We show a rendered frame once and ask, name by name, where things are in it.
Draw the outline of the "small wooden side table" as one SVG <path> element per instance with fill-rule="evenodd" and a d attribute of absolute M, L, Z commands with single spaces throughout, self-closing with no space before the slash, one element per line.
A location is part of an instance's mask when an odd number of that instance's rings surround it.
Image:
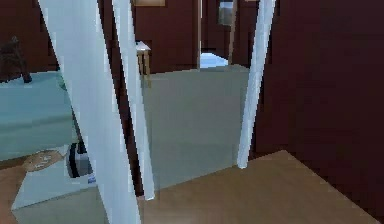
<path fill-rule="evenodd" d="M 139 65 L 139 73 L 144 76 L 147 81 L 148 87 L 151 87 L 150 80 L 150 47 L 143 41 L 136 42 L 136 51 Z"/>

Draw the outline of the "white room door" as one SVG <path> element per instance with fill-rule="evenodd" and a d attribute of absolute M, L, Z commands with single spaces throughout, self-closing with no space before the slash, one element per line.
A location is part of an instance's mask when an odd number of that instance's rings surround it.
<path fill-rule="evenodd" d="M 141 224 L 98 0 L 38 0 L 110 224 Z"/>

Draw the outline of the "grey window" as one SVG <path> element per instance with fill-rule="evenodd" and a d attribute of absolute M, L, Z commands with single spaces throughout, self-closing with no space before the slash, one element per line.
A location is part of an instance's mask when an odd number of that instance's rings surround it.
<path fill-rule="evenodd" d="M 220 0 L 218 7 L 218 23 L 220 25 L 231 25 L 233 5 L 233 0 Z"/>

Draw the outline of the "black and white round object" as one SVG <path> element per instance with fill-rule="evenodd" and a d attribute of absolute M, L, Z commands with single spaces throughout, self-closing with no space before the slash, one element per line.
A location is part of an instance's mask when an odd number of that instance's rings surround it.
<path fill-rule="evenodd" d="M 88 183 L 96 182 L 92 165 L 90 163 L 87 150 L 83 141 L 72 143 L 65 156 L 67 171 L 71 178 L 86 176 Z"/>

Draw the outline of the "teal bed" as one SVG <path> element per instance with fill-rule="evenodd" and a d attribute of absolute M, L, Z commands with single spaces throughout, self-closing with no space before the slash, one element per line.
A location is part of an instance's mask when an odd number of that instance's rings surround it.
<path fill-rule="evenodd" d="M 77 140 L 71 102 L 59 71 L 0 83 L 0 161 Z"/>

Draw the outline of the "framed wall picture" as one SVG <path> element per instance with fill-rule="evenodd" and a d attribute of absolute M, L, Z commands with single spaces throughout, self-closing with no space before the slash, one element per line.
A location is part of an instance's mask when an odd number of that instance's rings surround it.
<path fill-rule="evenodd" d="M 166 0 L 133 0 L 137 7 L 164 7 Z"/>

